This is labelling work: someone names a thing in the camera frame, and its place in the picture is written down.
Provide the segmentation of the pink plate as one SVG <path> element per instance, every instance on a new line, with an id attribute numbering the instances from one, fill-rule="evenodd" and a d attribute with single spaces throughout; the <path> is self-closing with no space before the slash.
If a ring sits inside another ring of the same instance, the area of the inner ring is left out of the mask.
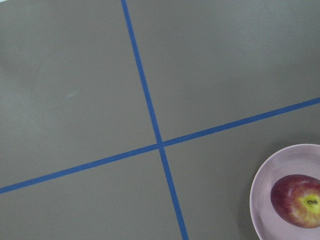
<path id="1" fill-rule="evenodd" d="M 320 228 L 301 228 L 283 220 L 271 202 L 273 185 L 288 175 L 320 178 L 320 146 L 296 144 L 271 155 L 258 169 L 250 189 L 249 208 L 261 240 L 318 240 Z"/>

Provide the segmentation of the red apple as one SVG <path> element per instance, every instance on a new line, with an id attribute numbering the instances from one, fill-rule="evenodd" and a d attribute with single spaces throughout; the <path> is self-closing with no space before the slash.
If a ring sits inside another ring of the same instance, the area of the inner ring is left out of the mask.
<path id="1" fill-rule="evenodd" d="M 304 229 L 320 226 L 320 181 L 291 174 L 275 182 L 270 192 L 275 212 L 286 222 Z"/>

